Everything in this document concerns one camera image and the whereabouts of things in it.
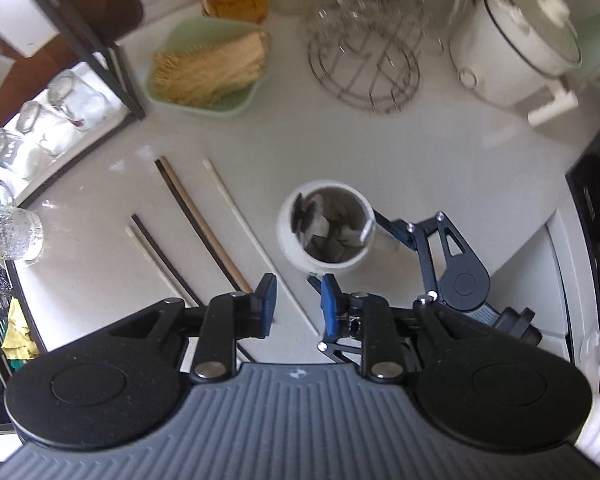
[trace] green plastic tray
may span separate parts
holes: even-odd
[[[195,18],[189,18],[177,26],[157,52],[186,52],[196,46],[211,46],[218,43],[226,43],[227,41],[241,38],[253,30],[263,29],[254,23],[196,16]],[[224,118],[234,117],[245,111],[251,104],[251,101],[253,101],[256,90],[260,87],[263,80],[263,78],[260,78],[248,88],[225,96],[212,107],[196,108],[193,106],[177,105],[160,99],[154,93],[154,83],[151,79],[153,72],[154,65],[152,63],[149,75],[144,82],[144,91],[154,103],[171,108],[172,110]]]

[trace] white countertop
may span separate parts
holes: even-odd
[[[172,14],[123,41],[138,81],[173,27],[196,8]],[[49,349],[171,296],[125,233],[137,213],[192,288],[208,301],[230,286],[167,190],[154,159],[165,155],[247,280],[266,266],[209,179],[209,158],[238,208],[315,326],[318,295],[286,261],[276,218],[298,185],[332,178],[355,187],[390,219],[419,221],[444,210],[490,273],[554,212],[564,174],[600,127],[600,95],[537,131],[522,115],[493,108],[457,82],[448,57],[420,58],[416,98],[392,116],[372,116],[327,94],[314,79],[296,21],[273,16],[270,70],[251,107],[232,120],[146,104],[132,124],[80,161],[32,206],[45,247],[16,264],[31,313]],[[395,306],[422,292],[416,256],[373,251],[340,280]],[[265,341],[246,341],[259,360],[315,362],[317,336],[279,292]]]

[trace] lid knob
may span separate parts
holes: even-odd
[[[570,11],[564,0],[538,0],[538,5],[554,25],[560,28],[566,25]]]

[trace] pot lid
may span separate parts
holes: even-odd
[[[580,48],[569,22],[569,7],[564,0],[510,0],[518,7],[529,26],[562,58],[579,63]]]

